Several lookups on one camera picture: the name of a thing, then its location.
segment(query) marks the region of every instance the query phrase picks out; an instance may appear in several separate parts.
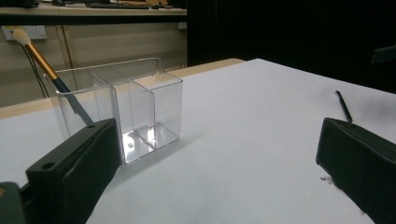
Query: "clear plastic box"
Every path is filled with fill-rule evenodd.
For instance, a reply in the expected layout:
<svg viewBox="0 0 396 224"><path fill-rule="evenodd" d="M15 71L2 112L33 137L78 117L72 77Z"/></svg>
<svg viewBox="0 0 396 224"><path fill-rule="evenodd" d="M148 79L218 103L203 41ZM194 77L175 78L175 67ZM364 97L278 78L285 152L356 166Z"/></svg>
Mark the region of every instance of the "clear plastic box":
<svg viewBox="0 0 396 224"><path fill-rule="evenodd" d="M51 97L64 138L86 123L67 99L73 94L93 121L115 118L127 164L180 136L182 80L149 58L56 72L70 92Z"/></svg>

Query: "makeup brush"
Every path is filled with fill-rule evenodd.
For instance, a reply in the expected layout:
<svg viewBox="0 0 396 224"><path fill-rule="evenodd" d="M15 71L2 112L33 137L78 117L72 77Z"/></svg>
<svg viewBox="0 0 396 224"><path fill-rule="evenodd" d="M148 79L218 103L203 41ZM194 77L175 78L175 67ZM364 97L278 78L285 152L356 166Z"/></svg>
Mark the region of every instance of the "makeup brush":
<svg viewBox="0 0 396 224"><path fill-rule="evenodd" d="M40 67L47 74L53 85L58 89L59 92L70 92L64 82L58 77L55 71L52 69L49 63L47 63L46 59L40 54L40 52L35 48L35 45L29 38L29 35L22 29L15 29L12 32L12 36L16 39L20 44L25 46L25 48L29 51L29 53L33 56L35 61L40 65ZM70 106L73 108L74 112L78 114L86 125L92 125L93 121L87 112L84 110L82 105L79 103L78 99L73 94L65 95L67 101Z"/></svg>

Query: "black object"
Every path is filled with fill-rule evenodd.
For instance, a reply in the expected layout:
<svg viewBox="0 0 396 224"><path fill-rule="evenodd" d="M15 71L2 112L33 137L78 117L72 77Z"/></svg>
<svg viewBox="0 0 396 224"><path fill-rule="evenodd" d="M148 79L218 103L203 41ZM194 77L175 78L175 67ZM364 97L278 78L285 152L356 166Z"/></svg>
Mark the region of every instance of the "black object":
<svg viewBox="0 0 396 224"><path fill-rule="evenodd" d="M0 0L0 7L37 7L38 0Z"/></svg>
<svg viewBox="0 0 396 224"><path fill-rule="evenodd" d="M86 3L86 7L91 8L113 8L113 9L150 9L151 5L131 5L131 4L104 4L104 3Z"/></svg>
<svg viewBox="0 0 396 224"><path fill-rule="evenodd" d="M344 101L343 95L341 95L340 91L336 91L335 94L337 94L337 96L338 96L338 100L340 101L341 107L343 108L344 114L346 115L346 120L348 122L352 122L353 119L352 119L352 116L349 113L349 110L347 109L347 104Z"/></svg>
<svg viewBox="0 0 396 224"><path fill-rule="evenodd" d="M70 92L70 90L69 88L67 88L66 84L64 84L64 82L59 77L53 79L52 83L59 92L66 93L65 97L69 102L70 106L73 108L73 111L81 117L84 123L86 125L92 125L93 120L88 115L87 111L85 111L84 107L82 107L82 105L79 103L76 96L72 93L67 94L68 92Z"/></svg>
<svg viewBox="0 0 396 224"><path fill-rule="evenodd" d="M28 168L22 189L0 183L0 221L85 223L120 165L116 121L95 122Z"/></svg>
<svg viewBox="0 0 396 224"><path fill-rule="evenodd" d="M396 223L396 145L353 123L323 120L317 164L376 224Z"/></svg>

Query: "white table surface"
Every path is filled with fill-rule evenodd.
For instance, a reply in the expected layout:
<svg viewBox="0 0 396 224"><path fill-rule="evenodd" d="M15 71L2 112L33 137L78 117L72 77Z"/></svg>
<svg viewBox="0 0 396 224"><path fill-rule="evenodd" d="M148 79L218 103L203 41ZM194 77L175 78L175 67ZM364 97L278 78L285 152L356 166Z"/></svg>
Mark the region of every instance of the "white table surface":
<svg viewBox="0 0 396 224"><path fill-rule="evenodd" d="M120 168L88 223L373 223L315 157L324 118L396 142L396 95L252 60L183 77L181 138ZM0 120L0 181L62 142L46 109Z"/></svg>

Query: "electrical outlet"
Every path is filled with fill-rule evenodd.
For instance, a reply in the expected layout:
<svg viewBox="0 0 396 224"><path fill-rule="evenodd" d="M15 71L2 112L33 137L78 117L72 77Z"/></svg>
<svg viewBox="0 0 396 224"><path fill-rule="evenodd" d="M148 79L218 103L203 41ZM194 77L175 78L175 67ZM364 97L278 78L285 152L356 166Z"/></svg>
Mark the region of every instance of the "electrical outlet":
<svg viewBox="0 0 396 224"><path fill-rule="evenodd" d="M22 29L29 35L30 39L47 39L46 29L43 25L33 26L2 26L6 40L14 40L12 32L15 29Z"/></svg>
<svg viewBox="0 0 396 224"><path fill-rule="evenodd" d="M179 30L185 30L185 29L187 29L187 23L186 22L179 22L177 28Z"/></svg>

